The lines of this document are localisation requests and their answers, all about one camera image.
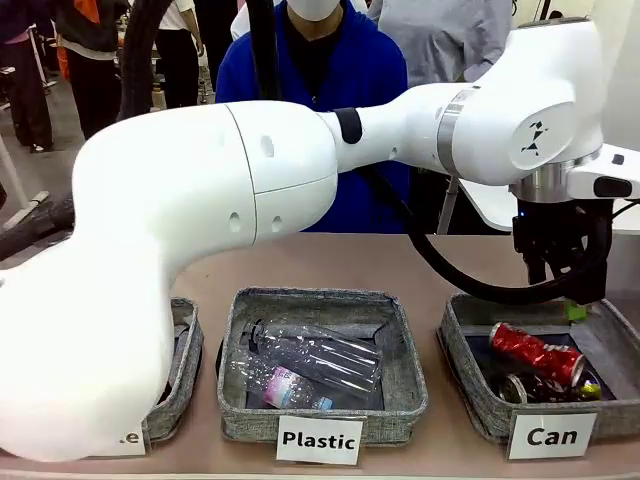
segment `table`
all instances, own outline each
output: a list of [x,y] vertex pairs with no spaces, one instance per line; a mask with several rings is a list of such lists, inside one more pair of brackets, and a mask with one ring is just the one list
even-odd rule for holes
[[[511,231],[513,217],[518,215],[518,200],[509,192],[509,187],[488,187],[467,180],[460,180],[460,186],[487,225],[502,232]],[[616,200],[613,210],[628,204],[625,200]],[[640,235],[640,207],[631,208],[616,218],[613,231]]]
[[[438,237],[434,243],[471,275],[503,285],[525,283],[525,269],[509,237]],[[420,353],[430,402],[408,446],[364,449],[359,466],[339,468],[277,464],[273,445],[222,439],[215,397],[215,355],[233,296],[238,289],[252,285],[362,288],[384,290],[399,298]],[[205,334],[203,368],[177,436],[141,459],[45,465],[4,454],[0,455],[3,478],[11,478],[15,470],[197,473],[199,478],[200,474],[217,474],[211,478],[230,478],[232,474],[521,478],[640,475],[640,438],[595,445],[580,460],[507,463],[502,447],[483,440],[473,430],[435,337],[454,288],[423,263],[404,236],[294,235],[200,261],[179,277],[174,293],[200,305]]]

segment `label card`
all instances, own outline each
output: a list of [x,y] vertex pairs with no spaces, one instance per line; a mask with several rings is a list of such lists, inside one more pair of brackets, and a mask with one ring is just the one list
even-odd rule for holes
[[113,447],[94,457],[142,457],[147,454],[142,425],[124,435]]
[[280,417],[277,460],[356,465],[362,422]]
[[597,416],[597,413],[516,414],[509,460],[583,457]]

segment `fabric bin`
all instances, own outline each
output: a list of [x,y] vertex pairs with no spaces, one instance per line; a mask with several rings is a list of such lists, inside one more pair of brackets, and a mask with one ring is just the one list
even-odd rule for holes
[[178,430],[195,385],[204,336],[198,323],[198,307],[190,300],[171,300],[176,348],[169,382],[171,391],[147,416],[143,433],[147,444],[172,438]]
[[[603,382],[610,399],[517,405],[500,399],[491,390],[470,347],[474,337],[485,336],[488,346],[491,329],[498,322],[533,335],[570,337]],[[640,336],[606,300],[593,305],[585,321],[570,323],[561,301],[510,307],[456,295],[447,304],[438,335],[472,423],[489,440],[508,441],[514,413],[541,411],[597,412],[592,440],[640,434]]]
[[[382,351],[381,410],[275,410],[247,408],[241,375],[227,371],[230,358],[242,356],[248,322],[279,319],[285,324],[325,327],[371,339]],[[427,408],[427,387],[407,318],[398,301],[384,293],[356,290],[247,288],[237,293],[225,333],[218,378],[222,430],[244,442],[276,442],[280,415],[363,420],[362,444],[398,446],[411,438]]]

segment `black cable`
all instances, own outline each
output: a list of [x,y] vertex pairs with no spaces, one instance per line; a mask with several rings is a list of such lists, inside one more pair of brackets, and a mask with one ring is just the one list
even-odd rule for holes
[[73,228],[73,200],[38,205],[27,219],[0,234],[0,261],[12,257],[34,243]]
[[136,0],[124,37],[122,103],[118,120],[149,113],[153,75],[151,53],[160,21],[172,0]]
[[507,305],[528,305],[555,300],[563,297],[568,288],[583,278],[583,275],[588,275],[593,269],[600,267],[609,254],[610,244],[607,239],[611,233],[611,224],[605,218],[598,218],[589,235],[585,263],[581,268],[572,269],[566,275],[549,282],[528,287],[509,288],[488,285],[461,272],[438,252],[429,238],[422,233],[420,223],[411,210],[398,197],[389,181],[374,167],[363,167],[357,171],[366,180],[374,194],[380,196],[381,200],[391,206],[402,219],[413,246],[429,265],[455,287],[482,300]]
[[631,210],[633,207],[640,205],[640,200],[630,200],[629,205],[622,207],[617,212],[613,213],[613,218],[617,218],[628,210]]
[[251,53],[261,100],[282,100],[273,0],[247,0]]

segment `bottle label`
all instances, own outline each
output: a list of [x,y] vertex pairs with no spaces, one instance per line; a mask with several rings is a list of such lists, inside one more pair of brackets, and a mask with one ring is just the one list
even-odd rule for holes
[[302,377],[284,367],[276,368],[273,377],[269,380],[264,401],[276,408],[283,408],[289,402],[293,391],[292,386],[300,383]]
[[331,410],[333,407],[333,400],[327,397],[320,397],[320,400],[314,405],[318,410]]

